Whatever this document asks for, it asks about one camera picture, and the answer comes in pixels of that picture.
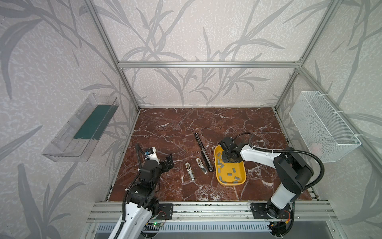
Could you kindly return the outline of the white mini stapler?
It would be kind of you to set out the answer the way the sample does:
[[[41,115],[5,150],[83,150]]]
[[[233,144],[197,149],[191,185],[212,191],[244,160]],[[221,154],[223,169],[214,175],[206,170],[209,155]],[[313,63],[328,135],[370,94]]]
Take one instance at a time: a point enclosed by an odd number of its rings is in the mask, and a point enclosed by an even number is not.
[[[199,166],[199,168],[201,169],[201,171],[204,173],[204,174],[208,174],[209,172],[207,171],[207,169],[204,167],[204,164],[202,162],[202,160],[200,158],[196,158],[196,162]]]
[[[195,181],[195,176],[194,176],[193,170],[191,168],[191,165],[188,162],[186,162],[185,166],[186,166],[186,169],[187,169],[188,175],[190,176],[191,181]]]

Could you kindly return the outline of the black stapler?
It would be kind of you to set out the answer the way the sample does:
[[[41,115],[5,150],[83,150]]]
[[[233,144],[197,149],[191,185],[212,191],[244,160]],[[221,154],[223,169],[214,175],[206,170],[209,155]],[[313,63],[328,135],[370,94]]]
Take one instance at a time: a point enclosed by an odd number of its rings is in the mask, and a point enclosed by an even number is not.
[[[213,164],[211,163],[211,161],[210,161],[210,159],[208,157],[207,151],[206,151],[206,149],[205,149],[205,147],[204,147],[204,145],[203,145],[203,143],[202,143],[202,141],[200,139],[199,134],[196,132],[196,133],[194,133],[194,135],[195,135],[195,138],[196,138],[196,141],[197,141],[199,147],[201,148],[201,154],[202,154],[202,157],[203,157],[203,159],[204,159],[204,161],[206,163],[207,170],[209,172],[214,172],[214,166],[213,166]]]

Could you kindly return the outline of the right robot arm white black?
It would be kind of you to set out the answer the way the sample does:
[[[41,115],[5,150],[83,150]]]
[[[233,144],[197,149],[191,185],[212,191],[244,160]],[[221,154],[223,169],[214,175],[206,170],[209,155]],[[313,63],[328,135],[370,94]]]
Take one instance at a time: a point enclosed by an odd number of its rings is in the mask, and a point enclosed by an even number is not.
[[[222,148],[222,160],[226,163],[255,162],[273,168],[280,185],[268,200],[265,211],[269,217],[277,219],[306,189],[314,175],[313,169],[302,158],[303,155],[315,158],[310,152],[286,149],[267,149],[252,146],[249,143],[237,144],[232,137],[219,142]]]

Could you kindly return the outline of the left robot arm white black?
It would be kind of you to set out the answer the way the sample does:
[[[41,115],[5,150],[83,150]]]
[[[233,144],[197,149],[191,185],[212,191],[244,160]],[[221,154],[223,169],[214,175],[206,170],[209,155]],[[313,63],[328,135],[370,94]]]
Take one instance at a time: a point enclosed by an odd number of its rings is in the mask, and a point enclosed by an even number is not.
[[[122,213],[110,239],[137,239],[147,223],[159,214],[159,200],[155,196],[161,175],[174,168],[173,156],[159,161],[149,155],[145,162],[138,157],[138,174],[125,191]]]

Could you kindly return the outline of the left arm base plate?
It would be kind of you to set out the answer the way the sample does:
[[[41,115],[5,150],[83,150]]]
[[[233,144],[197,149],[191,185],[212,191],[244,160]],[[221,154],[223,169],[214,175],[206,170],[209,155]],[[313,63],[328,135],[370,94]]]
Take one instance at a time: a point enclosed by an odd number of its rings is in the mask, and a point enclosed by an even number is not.
[[[174,212],[174,204],[173,203],[160,203],[158,214],[154,218],[155,220],[172,220]]]

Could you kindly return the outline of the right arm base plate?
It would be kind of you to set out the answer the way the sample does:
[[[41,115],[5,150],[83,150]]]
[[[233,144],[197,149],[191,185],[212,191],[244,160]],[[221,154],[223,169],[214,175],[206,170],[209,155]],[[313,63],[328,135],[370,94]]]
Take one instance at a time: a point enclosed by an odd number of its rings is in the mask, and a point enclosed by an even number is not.
[[[254,219],[276,219],[289,220],[291,218],[291,206],[287,204],[284,208],[279,209],[271,202],[267,203],[250,203],[250,210]]]

